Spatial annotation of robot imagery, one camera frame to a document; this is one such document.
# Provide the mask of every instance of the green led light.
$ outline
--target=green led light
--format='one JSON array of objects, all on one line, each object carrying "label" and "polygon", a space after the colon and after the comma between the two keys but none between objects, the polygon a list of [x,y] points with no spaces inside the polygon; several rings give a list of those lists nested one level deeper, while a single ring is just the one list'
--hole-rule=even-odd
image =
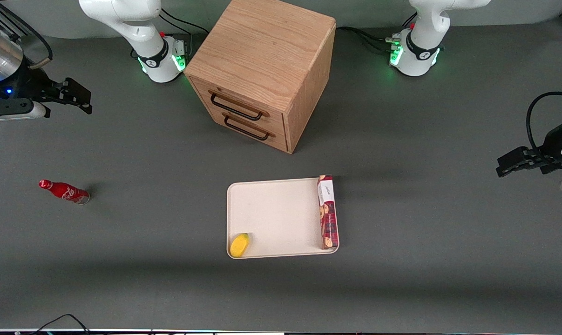
[{"label": "green led light", "polygon": [[140,66],[142,66],[142,72],[144,72],[146,74],[146,68],[144,68],[144,64],[140,60],[140,57],[138,57],[138,63],[140,63]]},{"label": "green led light", "polygon": [[173,59],[173,62],[175,63],[175,66],[177,66],[177,69],[179,71],[183,71],[185,69],[185,57],[184,56],[171,55],[171,58]]},{"label": "green led light", "polygon": [[438,58],[438,54],[440,53],[440,47],[436,50],[436,55],[434,55],[434,60],[432,61],[432,65],[436,64],[436,59]]},{"label": "green led light", "polygon": [[393,51],[393,55],[391,56],[391,64],[396,66],[399,63],[400,56],[403,54],[403,47],[399,46],[398,49]]}]

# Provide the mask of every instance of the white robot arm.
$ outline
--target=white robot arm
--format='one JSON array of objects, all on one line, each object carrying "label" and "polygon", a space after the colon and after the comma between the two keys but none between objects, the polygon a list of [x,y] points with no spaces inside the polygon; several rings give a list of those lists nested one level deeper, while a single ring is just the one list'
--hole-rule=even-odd
[{"label": "white robot arm", "polygon": [[149,21],[161,11],[160,0],[79,0],[91,19],[119,32],[138,53],[142,70],[155,82],[175,79],[186,65],[185,44],[162,37]]},{"label": "white robot arm", "polygon": [[479,8],[490,1],[409,0],[409,4],[417,10],[415,28],[405,28],[387,39],[394,43],[389,64],[408,76],[425,74],[436,63],[440,42],[451,26],[451,19],[445,11]]}]

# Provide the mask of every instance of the wooden cabinet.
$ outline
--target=wooden cabinet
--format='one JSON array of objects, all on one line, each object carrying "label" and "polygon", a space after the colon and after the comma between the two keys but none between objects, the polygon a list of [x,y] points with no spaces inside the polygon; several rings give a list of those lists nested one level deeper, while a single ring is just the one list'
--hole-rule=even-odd
[{"label": "wooden cabinet", "polygon": [[216,122],[293,153],[330,72],[334,18],[232,0],[185,75]]}]

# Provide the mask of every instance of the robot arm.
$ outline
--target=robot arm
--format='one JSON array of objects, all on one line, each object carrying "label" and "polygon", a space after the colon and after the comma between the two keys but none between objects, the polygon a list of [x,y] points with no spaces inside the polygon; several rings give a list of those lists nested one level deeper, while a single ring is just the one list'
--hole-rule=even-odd
[{"label": "robot arm", "polygon": [[408,76],[425,74],[436,63],[440,42],[451,26],[451,19],[445,11],[479,8],[490,1],[409,0],[409,4],[417,10],[418,18],[415,28],[405,28],[387,39],[395,44],[390,64]]},{"label": "robot arm", "polygon": [[51,80],[0,31],[0,121],[49,117],[49,108],[41,102],[71,104],[90,114],[90,98],[89,90],[72,78]]},{"label": "robot arm", "polygon": [[159,16],[160,0],[79,0],[84,13],[119,32],[138,53],[142,70],[155,82],[175,79],[186,65],[185,44],[162,37],[149,21]]},{"label": "robot arm", "polygon": [[160,0],[80,0],[80,7],[91,19],[119,32],[141,57],[151,57],[163,47],[163,39],[152,23],[128,25],[128,21],[149,21],[159,16]]},{"label": "robot arm", "polygon": [[543,161],[539,155],[528,147],[519,147],[498,159],[499,177],[504,177],[511,172],[540,168],[542,174],[549,174],[557,169],[562,169],[562,124],[552,129],[543,140],[543,145],[538,148],[540,153],[552,164]]}]

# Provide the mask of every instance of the bottle cap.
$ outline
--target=bottle cap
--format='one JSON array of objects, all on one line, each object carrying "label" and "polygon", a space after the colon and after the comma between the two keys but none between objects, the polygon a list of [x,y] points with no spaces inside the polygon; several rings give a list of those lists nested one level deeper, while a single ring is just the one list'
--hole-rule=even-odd
[{"label": "bottle cap", "polygon": [[41,180],[39,182],[39,187],[44,189],[50,189],[53,186],[53,183],[49,180]]}]

